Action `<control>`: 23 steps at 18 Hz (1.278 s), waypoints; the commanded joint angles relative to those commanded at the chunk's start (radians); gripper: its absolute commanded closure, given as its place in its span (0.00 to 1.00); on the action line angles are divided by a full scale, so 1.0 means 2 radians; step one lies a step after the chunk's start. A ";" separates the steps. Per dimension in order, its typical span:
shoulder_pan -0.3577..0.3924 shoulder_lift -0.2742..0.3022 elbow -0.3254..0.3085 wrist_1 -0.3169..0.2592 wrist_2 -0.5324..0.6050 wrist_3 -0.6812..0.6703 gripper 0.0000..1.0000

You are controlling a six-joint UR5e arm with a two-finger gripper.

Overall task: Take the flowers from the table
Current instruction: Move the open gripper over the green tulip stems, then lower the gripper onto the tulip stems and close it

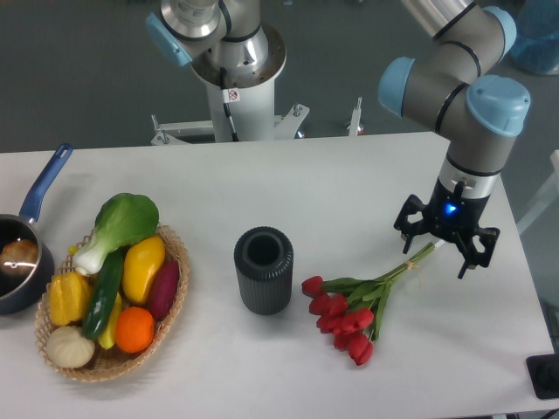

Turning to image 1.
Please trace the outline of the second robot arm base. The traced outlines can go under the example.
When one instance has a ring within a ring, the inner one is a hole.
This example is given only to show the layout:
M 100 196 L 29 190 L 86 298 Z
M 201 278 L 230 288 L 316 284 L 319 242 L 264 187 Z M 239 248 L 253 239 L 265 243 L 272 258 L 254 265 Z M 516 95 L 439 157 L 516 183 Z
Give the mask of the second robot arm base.
M 259 86 L 286 63 L 285 43 L 262 21 L 259 1 L 162 1 L 145 27 L 167 60 L 221 88 Z

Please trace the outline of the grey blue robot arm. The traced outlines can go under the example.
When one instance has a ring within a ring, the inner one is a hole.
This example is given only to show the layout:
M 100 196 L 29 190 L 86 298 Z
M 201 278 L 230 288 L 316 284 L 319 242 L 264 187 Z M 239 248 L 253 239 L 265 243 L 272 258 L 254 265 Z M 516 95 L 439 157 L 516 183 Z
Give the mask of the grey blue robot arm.
M 404 7 L 437 48 L 426 60 L 392 61 L 378 100 L 449 146 L 430 201 L 409 196 L 394 227 L 406 248 L 426 233 L 454 244 L 464 275 L 490 264 L 500 231 L 479 221 L 531 104 L 521 83 L 490 74 L 514 45 L 516 25 L 506 11 L 474 1 L 406 1 Z

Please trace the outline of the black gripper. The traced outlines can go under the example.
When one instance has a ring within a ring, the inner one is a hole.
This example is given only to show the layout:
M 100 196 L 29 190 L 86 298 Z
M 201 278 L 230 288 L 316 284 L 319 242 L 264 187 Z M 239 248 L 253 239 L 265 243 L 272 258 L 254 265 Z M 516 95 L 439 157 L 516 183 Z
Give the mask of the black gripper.
M 415 237 L 430 231 L 430 217 L 435 225 L 434 235 L 453 241 L 464 258 L 459 279 L 477 266 L 487 268 L 500 229 L 480 227 L 479 220 L 498 178 L 498 173 L 476 175 L 453 164 L 443 164 L 428 205 L 410 195 L 397 215 L 394 228 L 404 240 L 403 253 L 410 250 Z

